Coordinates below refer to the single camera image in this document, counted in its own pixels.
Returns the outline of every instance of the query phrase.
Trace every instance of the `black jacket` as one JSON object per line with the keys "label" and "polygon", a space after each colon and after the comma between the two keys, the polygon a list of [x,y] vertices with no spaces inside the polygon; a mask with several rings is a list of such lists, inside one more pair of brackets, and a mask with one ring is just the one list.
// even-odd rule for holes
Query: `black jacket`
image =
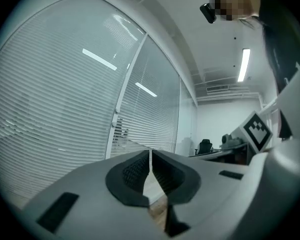
{"label": "black jacket", "polygon": [[[261,0],[259,21],[263,25],[265,50],[280,93],[300,66],[300,25],[281,0]],[[279,137],[291,136],[280,113]]]}

